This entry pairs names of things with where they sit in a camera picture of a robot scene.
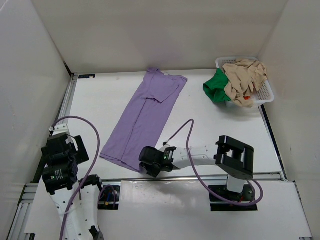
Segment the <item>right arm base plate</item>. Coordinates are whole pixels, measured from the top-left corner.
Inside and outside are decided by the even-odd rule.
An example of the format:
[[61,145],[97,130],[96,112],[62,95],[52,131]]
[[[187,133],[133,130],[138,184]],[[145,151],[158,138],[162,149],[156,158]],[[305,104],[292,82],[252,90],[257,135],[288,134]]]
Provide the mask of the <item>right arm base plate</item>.
[[[242,193],[228,191],[225,185],[209,185],[208,187],[211,191],[215,192],[219,196],[239,204],[246,204],[255,200],[255,191],[249,184],[245,184],[243,186]],[[213,196],[211,193],[209,193],[209,201],[211,212],[250,212],[258,210],[256,204],[251,206],[237,206],[222,201]]]

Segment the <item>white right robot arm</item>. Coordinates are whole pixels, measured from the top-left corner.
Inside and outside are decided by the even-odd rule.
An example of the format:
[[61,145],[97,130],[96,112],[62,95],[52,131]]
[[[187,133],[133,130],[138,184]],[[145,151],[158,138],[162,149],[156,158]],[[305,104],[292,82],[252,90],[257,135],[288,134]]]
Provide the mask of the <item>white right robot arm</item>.
[[203,147],[146,146],[139,155],[139,166],[154,178],[161,172],[191,166],[217,166],[227,173],[226,197],[236,200],[242,195],[245,182],[253,179],[254,148],[226,135],[220,136],[215,145]]

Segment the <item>purple t shirt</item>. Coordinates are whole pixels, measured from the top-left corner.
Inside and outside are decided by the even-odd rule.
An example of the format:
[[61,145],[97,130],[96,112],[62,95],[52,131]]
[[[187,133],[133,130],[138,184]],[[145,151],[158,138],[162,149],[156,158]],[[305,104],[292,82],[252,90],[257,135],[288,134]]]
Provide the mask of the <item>purple t shirt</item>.
[[100,152],[100,157],[140,173],[144,147],[155,147],[188,79],[149,68]]

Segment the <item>beige t shirt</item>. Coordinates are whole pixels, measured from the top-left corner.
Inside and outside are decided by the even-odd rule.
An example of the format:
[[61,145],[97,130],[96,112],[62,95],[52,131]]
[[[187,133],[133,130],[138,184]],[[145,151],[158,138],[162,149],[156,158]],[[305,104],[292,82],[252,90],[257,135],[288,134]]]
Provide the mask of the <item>beige t shirt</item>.
[[253,107],[253,101],[245,100],[244,96],[252,96],[254,90],[260,90],[268,79],[266,66],[259,60],[237,58],[235,63],[227,63],[222,69],[228,78],[224,88],[226,95],[238,107]]

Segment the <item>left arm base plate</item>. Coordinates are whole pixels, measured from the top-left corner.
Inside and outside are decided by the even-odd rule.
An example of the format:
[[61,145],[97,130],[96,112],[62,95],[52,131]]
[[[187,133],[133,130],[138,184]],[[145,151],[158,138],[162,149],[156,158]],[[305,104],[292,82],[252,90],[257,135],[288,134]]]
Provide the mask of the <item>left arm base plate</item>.
[[98,210],[115,211],[119,209],[121,185],[107,185],[99,197]]

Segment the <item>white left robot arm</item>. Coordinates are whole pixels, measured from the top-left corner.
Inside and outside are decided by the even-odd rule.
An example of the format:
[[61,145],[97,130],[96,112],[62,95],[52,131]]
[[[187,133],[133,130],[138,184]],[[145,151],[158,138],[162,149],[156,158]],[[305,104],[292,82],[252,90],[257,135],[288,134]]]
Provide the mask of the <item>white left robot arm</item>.
[[98,224],[98,200],[105,188],[97,175],[78,179],[78,165],[89,160],[81,136],[50,136],[41,149],[47,163],[42,180],[55,204],[64,240],[102,240]]

